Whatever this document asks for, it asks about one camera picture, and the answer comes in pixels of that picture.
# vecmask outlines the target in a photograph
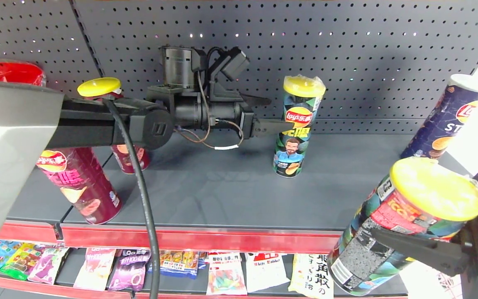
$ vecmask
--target wire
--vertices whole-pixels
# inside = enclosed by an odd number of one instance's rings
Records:
[[[222,49],[221,47],[212,47],[211,49],[209,49],[209,51],[207,52],[207,56],[206,56],[206,60],[207,60],[207,68],[209,69],[209,64],[211,63],[211,55],[213,54],[214,51],[218,51],[219,53],[222,53],[224,52],[224,49]],[[204,87],[203,89],[205,89],[207,87],[207,84],[209,83],[209,74],[207,73],[207,70],[205,72],[205,76],[204,76]]]
[[[204,144],[205,146],[209,147],[209,148],[213,148],[214,150],[231,150],[232,148],[238,148],[241,143],[243,143],[243,140],[244,140],[244,134],[243,134],[243,130],[241,129],[241,127],[239,127],[236,123],[232,122],[232,121],[227,121],[227,120],[224,120],[224,119],[217,119],[217,122],[220,122],[222,121],[223,123],[229,123],[230,125],[233,125],[235,126],[238,130],[239,130],[239,138],[241,138],[239,140],[239,142],[235,145],[232,145],[232,146],[212,146],[210,144],[207,144],[206,142],[201,142],[202,144]],[[186,138],[186,136],[184,134],[182,134],[180,131],[185,131],[185,132],[188,132],[189,134],[193,135],[195,138],[199,138],[200,137],[195,134],[195,132],[191,131],[191,130],[188,130],[188,129],[180,129],[180,130],[176,130],[175,129],[175,132],[178,132],[180,135],[182,135],[184,138]]]
[[[197,79],[199,81],[199,87],[200,87],[200,93],[202,95],[202,102],[204,103],[204,107],[205,107],[205,110],[206,110],[206,118],[207,118],[207,131],[206,131],[206,135],[204,136],[204,138],[200,138],[199,136],[197,136],[197,134],[194,134],[193,132],[191,132],[191,134],[193,134],[195,136],[195,138],[197,140],[193,140],[191,138],[189,138],[188,136],[182,134],[180,131],[176,131],[178,133],[180,133],[180,135],[182,135],[185,139],[189,140],[190,142],[195,142],[195,143],[204,143],[204,141],[207,139],[207,137],[209,136],[209,131],[211,130],[211,119],[210,119],[210,115],[209,115],[209,105],[207,104],[207,99],[205,97],[205,93],[204,93],[204,90],[202,89],[202,83],[200,81],[200,71],[197,72]]]
[[[146,189],[145,178],[143,176],[143,172],[141,171],[141,165],[138,161],[138,156],[136,155],[134,144],[128,133],[127,126],[121,119],[119,111],[111,100],[103,100],[102,102],[105,104],[106,107],[108,107],[110,113],[112,113],[112,116],[114,117],[115,122],[121,130],[121,135],[123,135],[123,140],[125,141],[125,144],[127,145],[127,150],[129,151],[130,161],[132,163],[132,166],[134,166],[135,176],[138,181],[138,187],[141,192],[141,201],[143,203],[146,230],[150,240],[150,259],[152,262],[152,284],[150,287],[150,298],[158,299],[158,291],[160,285],[160,250],[158,248],[156,227],[154,226],[154,218],[152,217],[152,209],[150,208],[149,193]]]

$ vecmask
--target red shelf edge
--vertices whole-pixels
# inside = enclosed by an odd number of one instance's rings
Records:
[[[62,224],[66,246],[75,248],[147,248],[144,227]],[[339,231],[279,229],[157,228],[160,248],[167,250],[230,250],[240,252],[329,253]]]
[[[15,280],[11,278],[0,277],[0,288],[13,289],[16,291],[23,291],[36,294],[44,295],[54,295],[60,297],[68,297],[75,299],[103,299],[108,295],[108,299],[129,299],[130,293],[128,292],[108,292],[108,291],[90,291],[86,289],[78,289],[73,287],[66,286],[51,286],[49,284],[38,284],[36,282],[24,282],[22,280]],[[148,293],[136,293],[137,299],[148,299]],[[203,294],[168,294],[160,293],[160,299],[231,299],[235,296],[227,295],[203,295]],[[255,297],[256,299],[289,299],[292,297],[261,297],[261,296],[250,296]],[[407,296],[404,297],[374,297],[374,299],[407,299]]]
[[[56,244],[55,230],[49,223],[6,220],[0,229],[0,240]]]
[[[130,299],[130,293],[126,292],[91,291],[66,286],[51,286],[49,284],[38,284],[36,282],[24,282],[22,280],[4,277],[0,277],[0,288],[75,299],[103,299],[105,295],[108,295],[108,299]]]
[[[136,293],[136,299],[148,299],[148,293]],[[301,298],[304,299],[301,295],[296,294],[295,296],[233,296],[233,295],[203,295],[203,294],[164,294],[160,293],[158,295],[160,299],[232,299],[232,298],[255,298],[255,299],[292,299],[292,298]],[[349,299],[348,297],[335,297],[336,299]],[[408,296],[405,297],[370,297],[370,299],[408,299]]]

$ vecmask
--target man printed on can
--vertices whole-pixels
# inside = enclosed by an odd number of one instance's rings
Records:
[[[285,142],[285,151],[278,151],[274,155],[274,163],[300,163],[304,155],[298,154],[300,142],[296,138],[290,138]]]

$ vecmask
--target perforated metal panel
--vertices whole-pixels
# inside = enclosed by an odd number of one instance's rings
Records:
[[[261,117],[280,117],[284,76],[320,76],[327,91],[315,132],[395,134],[419,127],[450,74],[477,67],[478,7],[456,1],[0,1],[0,57],[37,63],[49,87],[73,96],[79,83],[100,74],[88,46],[105,76],[120,78],[127,96],[144,97],[146,87],[160,84],[158,47],[165,44],[241,47],[250,68],[224,84],[273,99],[254,108]],[[409,123],[401,127],[396,119]]]
[[[475,2],[77,0],[100,66],[143,97],[161,80],[158,47],[231,48],[251,59],[226,84],[275,99],[257,107],[281,115],[284,76],[320,76],[318,118],[425,118],[450,74],[478,64]]]
[[[0,58],[35,63],[48,87],[71,96],[99,76],[68,1],[0,0]]]

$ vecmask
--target yellow lid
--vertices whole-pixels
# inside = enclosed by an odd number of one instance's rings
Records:
[[[121,81],[119,81],[119,79],[105,76],[104,78],[86,81],[79,85],[76,90],[81,96],[92,97],[111,93],[120,88]]]
[[[308,78],[306,76],[285,76],[283,89],[292,95],[300,97],[319,97],[326,92],[326,86],[317,76]]]
[[[406,199],[433,216],[462,222],[478,215],[474,180],[438,165],[435,159],[401,159],[390,169],[390,178]]]

